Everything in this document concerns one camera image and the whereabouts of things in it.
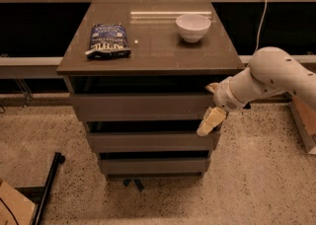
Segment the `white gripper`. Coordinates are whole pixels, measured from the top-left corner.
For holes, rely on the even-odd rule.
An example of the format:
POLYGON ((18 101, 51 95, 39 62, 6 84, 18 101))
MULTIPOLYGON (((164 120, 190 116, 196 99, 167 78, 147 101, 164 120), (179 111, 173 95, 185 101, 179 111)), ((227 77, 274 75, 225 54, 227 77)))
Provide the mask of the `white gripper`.
POLYGON ((219 83, 210 83, 205 88, 213 93, 215 108, 208 108, 197 129, 198 136, 207 136, 216 126, 226 119, 226 112, 243 109, 246 104, 238 101, 230 87, 231 77, 219 83))

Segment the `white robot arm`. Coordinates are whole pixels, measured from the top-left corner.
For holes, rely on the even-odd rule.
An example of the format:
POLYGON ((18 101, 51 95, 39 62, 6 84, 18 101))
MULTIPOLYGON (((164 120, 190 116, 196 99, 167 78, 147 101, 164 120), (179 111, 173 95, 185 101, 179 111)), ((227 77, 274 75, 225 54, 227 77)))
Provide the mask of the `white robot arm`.
POLYGON ((258 49, 243 71, 205 88, 213 94, 214 107, 206 110, 198 136, 207 136, 229 112, 277 92, 289 92, 316 110, 316 74, 278 47, 258 49))

